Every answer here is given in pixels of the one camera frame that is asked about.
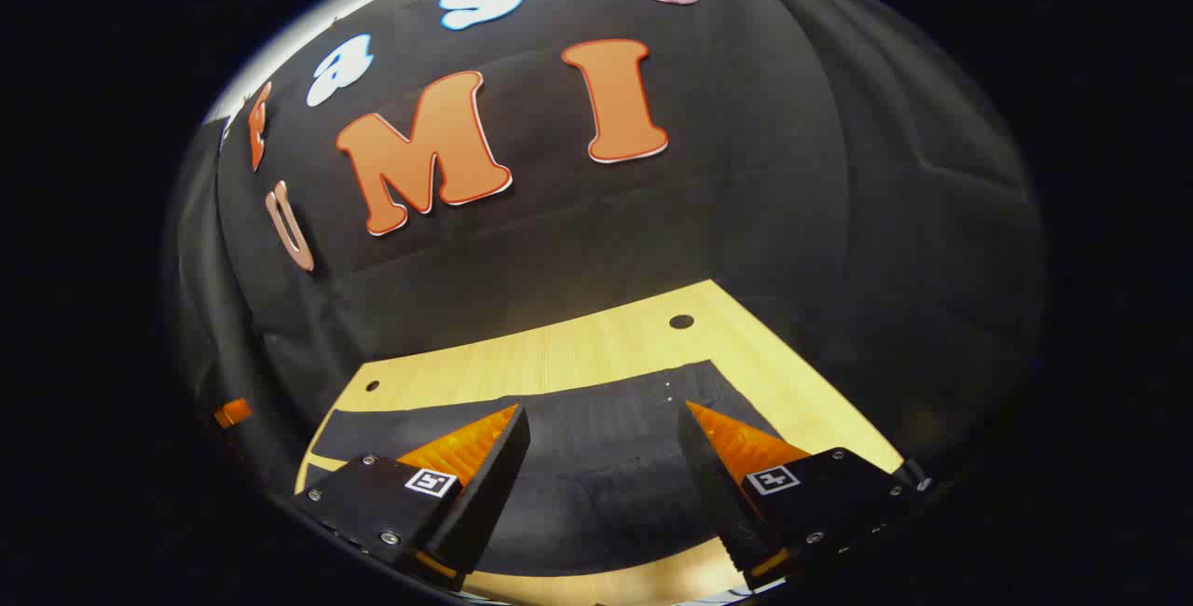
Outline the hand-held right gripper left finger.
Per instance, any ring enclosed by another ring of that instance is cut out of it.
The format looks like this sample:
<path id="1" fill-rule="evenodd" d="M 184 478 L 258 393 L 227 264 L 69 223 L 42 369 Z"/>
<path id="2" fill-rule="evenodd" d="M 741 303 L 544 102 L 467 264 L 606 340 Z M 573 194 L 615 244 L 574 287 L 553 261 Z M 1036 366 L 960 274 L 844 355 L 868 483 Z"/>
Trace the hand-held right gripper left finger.
<path id="1" fill-rule="evenodd" d="M 463 587 L 476 571 L 528 453 L 520 404 L 474 420 L 398 458 L 350 459 L 293 496 L 316 527 L 389 571 Z"/>

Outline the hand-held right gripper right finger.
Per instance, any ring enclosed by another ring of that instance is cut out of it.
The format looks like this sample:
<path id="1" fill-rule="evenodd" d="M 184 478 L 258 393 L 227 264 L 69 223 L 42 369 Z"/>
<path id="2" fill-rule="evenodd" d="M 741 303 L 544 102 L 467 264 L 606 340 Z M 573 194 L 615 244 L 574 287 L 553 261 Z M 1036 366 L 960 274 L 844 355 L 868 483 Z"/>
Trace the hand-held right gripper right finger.
<path id="1" fill-rule="evenodd" d="M 690 402 L 680 447 L 733 565 L 753 590 L 805 581 L 925 511 L 933 480 L 916 464 L 888 474 L 851 449 L 817 453 Z"/>

